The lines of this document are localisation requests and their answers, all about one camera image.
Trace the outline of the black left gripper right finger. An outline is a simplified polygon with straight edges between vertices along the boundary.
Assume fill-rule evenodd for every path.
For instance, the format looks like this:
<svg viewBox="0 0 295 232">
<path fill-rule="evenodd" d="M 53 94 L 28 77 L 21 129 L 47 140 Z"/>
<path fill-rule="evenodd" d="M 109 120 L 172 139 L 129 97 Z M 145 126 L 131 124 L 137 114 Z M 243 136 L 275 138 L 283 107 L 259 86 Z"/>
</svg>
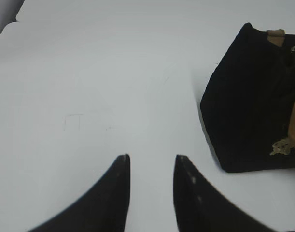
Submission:
<svg viewBox="0 0 295 232">
<path fill-rule="evenodd" d="M 173 199 L 181 232 L 269 232 L 210 184 L 185 155 L 177 155 Z"/>
</svg>

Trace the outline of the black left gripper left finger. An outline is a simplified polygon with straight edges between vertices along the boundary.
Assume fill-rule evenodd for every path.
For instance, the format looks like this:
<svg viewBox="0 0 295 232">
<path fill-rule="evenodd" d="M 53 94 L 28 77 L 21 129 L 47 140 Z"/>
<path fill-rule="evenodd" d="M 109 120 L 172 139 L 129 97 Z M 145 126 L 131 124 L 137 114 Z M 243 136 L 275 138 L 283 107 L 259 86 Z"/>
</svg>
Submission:
<svg viewBox="0 0 295 232">
<path fill-rule="evenodd" d="M 130 156 L 119 155 L 99 181 L 32 232 L 123 232 L 130 200 Z"/>
</svg>

